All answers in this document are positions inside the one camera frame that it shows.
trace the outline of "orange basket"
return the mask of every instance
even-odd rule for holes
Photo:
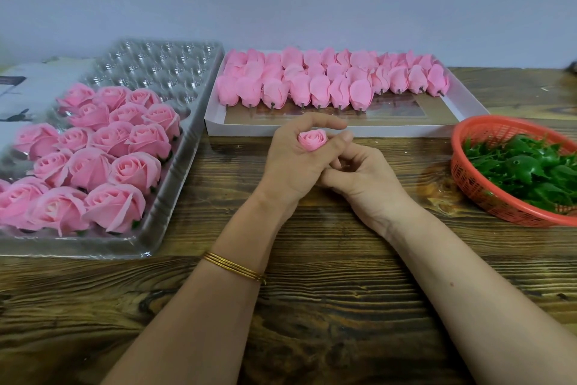
[[[577,144],[570,139],[529,121],[495,115],[474,116],[459,122],[451,137],[453,179],[475,204],[506,221],[529,227],[577,227],[577,206],[559,207],[559,212],[568,212],[562,215],[547,212],[513,197],[485,178],[469,162],[462,148],[469,138],[473,144],[487,141],[489,147],[494,147],[516,134],[527,134],[534,139],[545,138],[550,144],[561,144],[561,155],[577,151]]]

